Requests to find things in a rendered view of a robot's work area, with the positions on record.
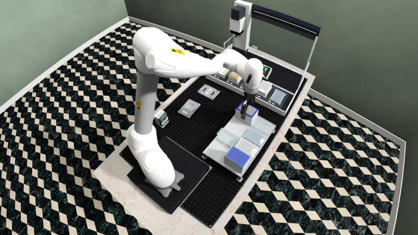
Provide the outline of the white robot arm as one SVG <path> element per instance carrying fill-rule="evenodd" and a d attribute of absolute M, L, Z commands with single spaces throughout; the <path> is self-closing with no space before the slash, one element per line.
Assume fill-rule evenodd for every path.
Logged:
<path fill-rule="evenodd" d="M 145 182 L 165 198 L 184 178 L 173 168 L 158 145 L 152 124 L 159 76 L 193 78 L 218 73 L 222 66 L 244 80 L 244 91 L 256 94 L 263 77 L 263 65 L 258 59 L 247 60 L 232 49 L 226 49 L 212 60 L 188 52 L 163 31 L 147 27 L 133 37 L 135 65 L 138 69 L 134 124 L 126 132 L 126 142 L 146 176 Z"/>

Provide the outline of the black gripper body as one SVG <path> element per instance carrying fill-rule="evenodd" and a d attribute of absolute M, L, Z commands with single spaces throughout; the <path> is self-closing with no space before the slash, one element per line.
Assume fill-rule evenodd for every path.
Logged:
<path fill-rule="evenodd" d="M 256 97 L 256 94 L 248 94 L 244 91 L 245 101 L 247 100 L 247 103 L 249 103 L 250 99 L 254 99 Z"/>

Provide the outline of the white ready key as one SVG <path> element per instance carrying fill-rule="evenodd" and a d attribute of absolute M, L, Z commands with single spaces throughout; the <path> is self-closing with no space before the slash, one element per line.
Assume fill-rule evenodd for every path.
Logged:
<path fill-rule="evenodd" d="M 155 122 L 157 123 L 157 125 L 162 127 L 162 128 L 164 128 L 165 125 L 169 122 L 168 117 L 167 117 L 167 113 L 164 112 L 161 109 L 154 115 L 154 119 L 155 119 Z"/>

